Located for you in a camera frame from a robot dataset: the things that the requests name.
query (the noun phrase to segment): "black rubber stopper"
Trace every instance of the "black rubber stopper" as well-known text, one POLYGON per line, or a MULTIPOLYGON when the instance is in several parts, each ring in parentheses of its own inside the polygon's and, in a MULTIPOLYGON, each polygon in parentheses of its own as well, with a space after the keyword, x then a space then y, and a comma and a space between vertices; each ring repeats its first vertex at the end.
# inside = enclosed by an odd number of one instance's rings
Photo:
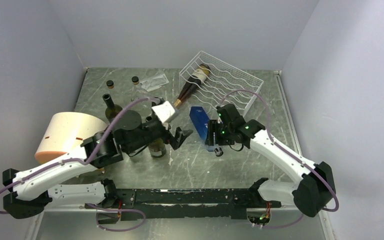
POLYGON ((134 83, 134 84, 137 84, 139 83, 139 77, 138 76, 134 76, 131 78, 131 81, 134 83))
POLYGON ((114 87, 114 82, 112 80, 108 80, 106 81, 106 86, 110 89, 112 89, 114 87))

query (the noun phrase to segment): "wine rack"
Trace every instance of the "wine rack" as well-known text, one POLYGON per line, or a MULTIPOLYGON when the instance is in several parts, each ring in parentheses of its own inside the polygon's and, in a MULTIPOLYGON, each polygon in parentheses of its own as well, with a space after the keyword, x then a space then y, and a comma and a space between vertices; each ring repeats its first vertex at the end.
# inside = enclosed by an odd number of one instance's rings
MULTIPOLYGON (((263 80, 244 72, 204 51, 200 51, 179 73, 179 80, 187 82, 195 69, 200 64, 207 64, 210 74, 207 80, 192 94, 191 98, 197 98, 202 107, 210 107, 212 110, 220 104, 224 96, 231 91, 246 89, 259 93, 263 86, 263 80)), ((239 113, 246 115, 256 96, 248 92, 235 92, 231 94, 224 103, 232 103, 239 113)))

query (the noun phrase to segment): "blue rectangular object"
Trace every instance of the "blue rectangular object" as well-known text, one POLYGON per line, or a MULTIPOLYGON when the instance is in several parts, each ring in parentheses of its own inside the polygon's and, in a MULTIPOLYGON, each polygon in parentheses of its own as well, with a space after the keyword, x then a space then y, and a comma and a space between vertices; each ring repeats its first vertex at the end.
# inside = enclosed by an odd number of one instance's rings
MULTIPOLYGON (((202 106, 192 106, 190 108, 189 117, 192 120, 196 132, 202 140, 202 143, 205 144, 208 132, 208 121, 210 118, 202 106)), ((205 145, 205 148, 208 152, 213 152, 216 146, 205 145)))

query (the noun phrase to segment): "orange wire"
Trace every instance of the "orange wire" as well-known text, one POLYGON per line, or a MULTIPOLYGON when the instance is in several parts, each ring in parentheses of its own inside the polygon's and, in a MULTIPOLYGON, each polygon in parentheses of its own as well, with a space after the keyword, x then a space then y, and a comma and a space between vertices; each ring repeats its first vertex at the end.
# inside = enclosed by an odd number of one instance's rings
POLYGON ((267 204, 268 204, 268 214, 267 214, 267 217, 269 217, 270 213, 272 211, 272 204, 270 202, 267 202, 267 204))
MULTIPOLYGON (((122 201, 121 200, 118 200, 118 209, 122 209, 122 201)), ((121 212, 118 212, 117 213, 117 217, 121 217, 122 216, 122 213, 121 212)))
POLYGON ((269 202, 266 202, 265 203, 265 215, 267 216, 270 212, 270 203, 269 202))

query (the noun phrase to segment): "metal table surface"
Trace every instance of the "metal table surface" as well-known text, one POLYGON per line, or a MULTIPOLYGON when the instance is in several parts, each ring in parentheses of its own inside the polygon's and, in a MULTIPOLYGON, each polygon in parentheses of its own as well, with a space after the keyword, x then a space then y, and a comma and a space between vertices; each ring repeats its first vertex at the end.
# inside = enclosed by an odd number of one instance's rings
MULTIPOLYGON (((111 94, 114 102, 120 106, 130 103, 133 85, 132 76, 145 79, 165 73, 169 83, 152 91, 153 96, 163 97, 173 102, 180 92, 183 83, 179 83, 180 69, 155 68, 89 68, 75 106, 76 112, 96 116, 106 122, 106 105, 102 99, 105 93, 111 94), (114 88, 108 89, 106 81, 114 81, 114 88)), ((270 112, 272 134, 293 150, 299 152, 299 144, 295 131, 291 128, 290 118, 283 98, 283 90, 272 71, 250 70, 248 73, 262 79, 264 84, 260 94, 266 99, 270 112)), ((195 97, 190 97, 180 108, 180 115, 172 122, 172 127, 195 130, 189 118, 191 106, 201 106, 195 97)), ((216 111, 204 106, 210 118, 216 118, 216 111)), ((135 106, 142 118, 150 113, 149 103, 135 106)), ((256 119, 267 125, 266 112, 258 100, 250 108, 245 120, 256 119)), ((291 181, 277 166, 264 156, 253 150, 244 148, 236 152, 228 147, 223 148, 224 155, 216 157, 207 152, 198 134, 194 132, 180 147, 174 151, 167 146, 167 154, 162 158, 152 158, 146 149, 141 154, 105 167, 105 173, 85 174, 72 178, 66 184, 86 184, 112 179, 117 188, 249 188, 262 177, 279 181, 291 181)), ((272 226, 290 223, 298 218, 300 212, 296 208, 280 208, 273 210, 270 222, 272 226)), ((104 232, 95 227, 95 217, 91 210, 56 209, 47 210, 37 218, 40 227, 33 228, 40 240, 47 239, 223 239, 243 238, 266 239, 326 239, 332 231, 326 230, 323 220, 329 219, 325 213, 310 218, 304 217, 294 226, 283 229, 256 229, 250 227, 247 220, 232 220, 228 217, 206 218, 174 218, 147 219, 145 225, 133 231, 118 233, 104 232)), ((123 221, 110 228, 129 228, 139 221, 123 221)))
MULTIPOLYGON (((183 85, 183 82, 179 82, 179 71, 180 69, 89 68, 75 111, 90 114, 108 122, 105 118, 106 105, 102 99, 103 94, 109 93, 116 104, 126 106, 132 98, 131 78, 133 76, 145 79, 162 72, 169 79, 169 83, 150 94, 174 102, 183 85), (106 81, 108 80, 114 81, 113 89, 107 88, 106 81)), ((261 94, 270 108, 272 134, 296 150, 282 96, 273 72, 260 70, 248 72, 264 81, 261 94)), ((171 123, 172 128, 195 130, 189 118, 190 107, 202 104, 196 97, 190 97, 180 106, 180 115, 171 123)), ((143 119, 151 111, 150 103, 144 103, 133 109, 138 111, 143 119)), ((204 105, 204 109, 210 118, 217 119, 216 111, 213 108, 204 105)), ((256 119, 263 125, 267 124, 265 109, 258 100, 254 102, 245 117, 245 120, 250 119, 256 119)), ((80 176, 69 183, 85 184, 109 178, 115 182, 117 188, 189 189, 249 188, 262 177, 290 181, 283 171, 253 150, 245 148, 241 152, 236 152, 229 147, 224 147, 224 155, 216 157, 213 152, 208 152, 204 148, 196 131, 178 150, 172 150, 169 145, 166 147, 167 154, 162 158, 152 158, 147 149, 132 158, 124 154, 125 159, 106 167, 104 174, 80 176)))

